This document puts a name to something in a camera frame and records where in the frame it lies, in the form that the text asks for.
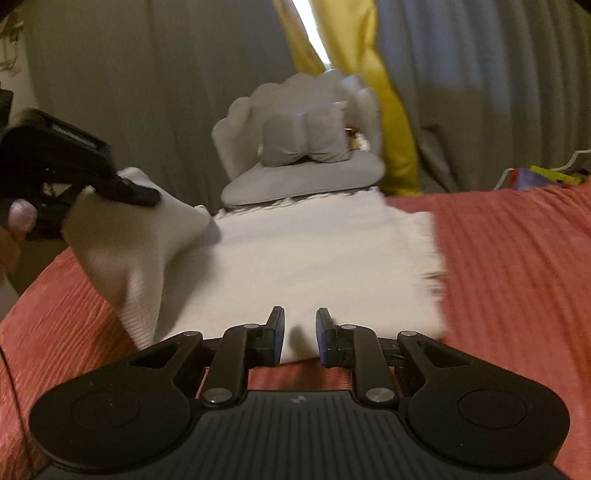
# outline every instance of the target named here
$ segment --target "red blanket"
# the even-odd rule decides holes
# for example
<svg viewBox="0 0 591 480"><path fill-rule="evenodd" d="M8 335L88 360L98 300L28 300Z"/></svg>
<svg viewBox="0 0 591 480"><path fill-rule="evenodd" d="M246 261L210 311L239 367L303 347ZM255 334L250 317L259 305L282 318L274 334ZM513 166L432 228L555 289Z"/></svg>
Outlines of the red blanket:
<svg viewBox="0 0 591 480"><path fill-rule="evenodd" d="M435 215L449 271L446 342L558 393L571 427L556 465L573 479L591 479L591 184L389 202ZM52 386L134 350L70 251L0 323L0 343L25 418ZM336 389L349 379L307 361L251 371L249 386ZM21 433L3 367L0 419L0 478L22 480L27 449L35 470L46 459Z"/></svg>

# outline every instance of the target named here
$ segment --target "metal screw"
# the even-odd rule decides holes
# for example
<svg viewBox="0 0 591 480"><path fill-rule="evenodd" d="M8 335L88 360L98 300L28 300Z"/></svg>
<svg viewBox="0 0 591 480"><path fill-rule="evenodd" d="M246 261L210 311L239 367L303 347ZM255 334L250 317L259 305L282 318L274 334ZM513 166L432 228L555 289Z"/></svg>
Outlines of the metal screw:
<svg viewBox="0 0 591 480"><path fill-rule="evenodd" d="M370 388L365 392L365 396L370 402L373 403L386 403L395 397L395 394L389 388L375 387Z"/></svg>
<svg viewBox="0 0 591 480"><path fill-rule="evenodd" d="M210 388L203 392L202 397L209 403L222 403L232 398L232 392L227 388Z"/></svg>

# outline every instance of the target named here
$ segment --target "circular pad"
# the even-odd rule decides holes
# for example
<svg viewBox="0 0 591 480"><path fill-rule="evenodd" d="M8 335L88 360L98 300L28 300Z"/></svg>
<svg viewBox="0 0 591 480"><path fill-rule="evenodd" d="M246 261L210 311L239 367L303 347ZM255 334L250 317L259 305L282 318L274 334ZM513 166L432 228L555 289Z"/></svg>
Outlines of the circular pad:
<svg viewBox="0 0 591 480"><path fill-rule="evenodd" d="M45 393L31 433L57 465L84 473L133 467L176 444L190 421L187 398L157 369L99 369Z"/></svg>
<svg viewBox="0 0 591 480"><path fill-rule="evenodd" d="M418 439L452 461L487 470L552 461L569 431L554 392L492 365L437 368L412 397Z"/></svg>
<svg viewBox="0 0 591 480"><path fill-rule="evenodd" d="M527 415L527 406L516 395L501 390L477 390L459 401L460 414L486 429L508 429Z"/></svg>
<svg viewBox="0 0 591 480"><path fill-rule="evenodd" d="M126 392L94 392L72 405L72 418L93 430L113 430L139 414L139 399Z"/></svg>

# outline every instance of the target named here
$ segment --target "white cloth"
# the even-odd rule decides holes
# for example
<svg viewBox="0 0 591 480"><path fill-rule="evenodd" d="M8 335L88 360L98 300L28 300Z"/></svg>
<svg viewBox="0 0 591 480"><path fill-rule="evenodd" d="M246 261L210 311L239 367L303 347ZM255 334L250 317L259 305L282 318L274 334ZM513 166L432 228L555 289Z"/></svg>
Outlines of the white cloth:
<svg viewBox="0 0 591 480"><path fill-rule="evenodd" d="M137 168L119 175L158 188ZM158 188L154 208L110 202L87 189L62 228L96 291L117 312L138 348L154 343L164 267L207 227L205 207L193 208Z"/></svg>
<svg viewBox="0 0 591 480"><path fill-rule="evenodd" d="M186 330L220 337L265 323L275 305L285 308L282 362L318 355L320 307L378 336L444 333L429 213L393 209L370 190L220 213L200 235L206 220L170 196L153 212L95 194L73 208L66 241L139 347Z"/></svg>

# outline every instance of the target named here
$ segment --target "gray curtain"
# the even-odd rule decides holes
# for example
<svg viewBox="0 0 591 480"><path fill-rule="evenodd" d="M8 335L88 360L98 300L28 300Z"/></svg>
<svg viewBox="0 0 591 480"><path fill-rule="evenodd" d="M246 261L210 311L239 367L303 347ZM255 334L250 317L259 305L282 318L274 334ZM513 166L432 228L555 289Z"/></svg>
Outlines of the gray curtain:
<svg viewBox="0 0 591 480"><path fill-rule="evenodd" d="M228 182L213 125L236 98L295 73L268 0L34 0L24 13L41 109L211 212Z"/></svg>
<svg viewBox="0 0 591 480"><path fill-rule="evenodd" d="M591 148L591 15L572 0L375 0L426 191Z"/></svg>

